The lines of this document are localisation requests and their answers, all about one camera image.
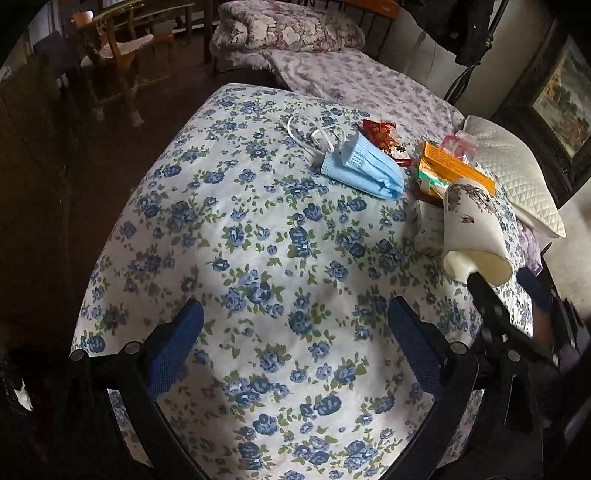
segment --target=blue floral pattern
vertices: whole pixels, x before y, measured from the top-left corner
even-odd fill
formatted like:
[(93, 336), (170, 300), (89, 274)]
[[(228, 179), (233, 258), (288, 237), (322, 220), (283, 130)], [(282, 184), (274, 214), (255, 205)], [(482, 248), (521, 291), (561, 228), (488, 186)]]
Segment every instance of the blue floral pattern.
[[(420, 105), (408, 108), (412, 116)], [(90, 276), (72, 347), (117, 353), (195, 297), (203, 331), (157, 401), (210, 477), (377, 478), (433, 402), (388, 329), (389, 300), (404, 296), (465, 343), (480, 316), (440, 260), (414, 249), (412, 194), (377, 200), (321, 176), (286, 141), (281, 123), (294, 112), (348, 135), (368, 117), (291, 92), (219, 89), (132, 194)], [(410, 184), (415, 172), (404, 174)], [(517, 270), (524, 260), (501, 188), (493, 202)], [(530, 333), (531, 304), (515, 278), (496, 291)], [(120, 398), (113, 407), (137, 443)]]

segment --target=white cable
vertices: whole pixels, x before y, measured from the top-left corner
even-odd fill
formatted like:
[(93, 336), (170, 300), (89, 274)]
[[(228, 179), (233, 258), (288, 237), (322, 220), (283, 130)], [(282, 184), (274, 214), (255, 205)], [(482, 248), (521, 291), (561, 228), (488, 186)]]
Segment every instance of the white cable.
[[(310, 145), (298, 140), (296, 138), (296, 136), (291, 132), (291, 122), (295, 119), (294, 116), (289, 117), (289, 120), (287, 121), (287, 125), (286, 124), (281, 124), (283, 126), (283, 128), (285, 128), (287, 130), (287, 134), (290, 136), (290, 138), (297, 144), (299, 145), (301, 148), (307, 150), (310, 153), (316, 154), (316, 155), (321, 155), (324, 156), (327, 152), (324, 152), (320, 149), (316, 149), (314, 147), (311, 147)], [(337, 148), (340, 147), (340, 144), (342, 142), (345, 141), (345, 131), (343, 130), (343, 127), (341, 127), (340, 125), (331, 125), (329, 127), (323, 127), (321, 125), (319, 125), (317, 122), (314, 123), (316, 126), (316, 130), (314, 130), (311, 134), (310, 134), (310, 138), (312, 140), (312, 143), (317, 146), (318, 148), (322, 147), (322, 144), (320, 142), (319, 139), (316, 138), (316, 134), (320, 133), (324, 139), (326, 140), (326, 144), (328, 146), (328, 153), (334, 153), (335, 151), (335, 145), (333, 145), (333, 143), (331, 142), (328, 133), (326, 132), (329, 129), (333, 130), (333, 134), (335, 135), (336, 139), (337, 139)]]

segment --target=blue face mask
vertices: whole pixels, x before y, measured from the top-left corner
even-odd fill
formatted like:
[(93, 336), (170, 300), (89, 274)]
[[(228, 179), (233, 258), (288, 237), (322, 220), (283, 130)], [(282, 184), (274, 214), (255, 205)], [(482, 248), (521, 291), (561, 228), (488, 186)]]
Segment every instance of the blue face mask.
[(402, 169), (360, 133), (345, 142), (340, 152), (327, 153), (320, 172), (382, 199), (404, 193)]

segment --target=orange box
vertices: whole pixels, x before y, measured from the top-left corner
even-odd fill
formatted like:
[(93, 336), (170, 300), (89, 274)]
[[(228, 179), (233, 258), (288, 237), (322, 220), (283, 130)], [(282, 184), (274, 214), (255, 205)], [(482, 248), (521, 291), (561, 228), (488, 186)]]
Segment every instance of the orange box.
[(421, 164), (432, 171), (442, 183), (450, 184), (454, 180), (467, 178), (482, 183), (491, 196), (496, 193), (496, 184), (493, 180), (430, 143), (425, 143), (424, 154), (419, 165), (419, 176), (421, 176)]

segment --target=folded blanket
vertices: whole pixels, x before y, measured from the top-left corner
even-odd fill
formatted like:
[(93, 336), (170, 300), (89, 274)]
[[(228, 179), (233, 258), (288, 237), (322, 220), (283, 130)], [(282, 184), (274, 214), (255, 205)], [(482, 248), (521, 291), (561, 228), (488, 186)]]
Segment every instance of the folded blanket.
[(219, 15), (220, 24), (209, 46), (218, 57), (232, 50), (322, 52), (345, 47), (362, 49), (365, 45), (363, 32), (352, 20), (301, 5), (238, 0), (222, 4)]

